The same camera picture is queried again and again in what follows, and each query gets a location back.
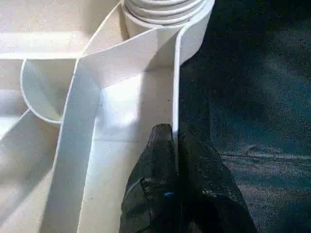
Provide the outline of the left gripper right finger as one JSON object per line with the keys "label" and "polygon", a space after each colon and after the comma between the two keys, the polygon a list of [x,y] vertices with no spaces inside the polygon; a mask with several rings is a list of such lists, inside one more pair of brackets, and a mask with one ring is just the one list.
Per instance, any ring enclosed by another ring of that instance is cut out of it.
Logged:
{"label": "left gripper right finger", "polygon": [[180,130],[179,175],[184,214],[193,233],[256,233],[243,195],[210,142]]}

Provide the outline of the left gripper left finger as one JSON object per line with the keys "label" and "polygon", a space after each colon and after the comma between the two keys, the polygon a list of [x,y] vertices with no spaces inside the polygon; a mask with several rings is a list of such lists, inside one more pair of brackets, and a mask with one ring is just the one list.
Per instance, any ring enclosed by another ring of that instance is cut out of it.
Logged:
{"label": "left gripper left finger", "polygon": [[121,233],[177,233],[180,200],[170,124],[152,128],[127,181],[121,204]]}

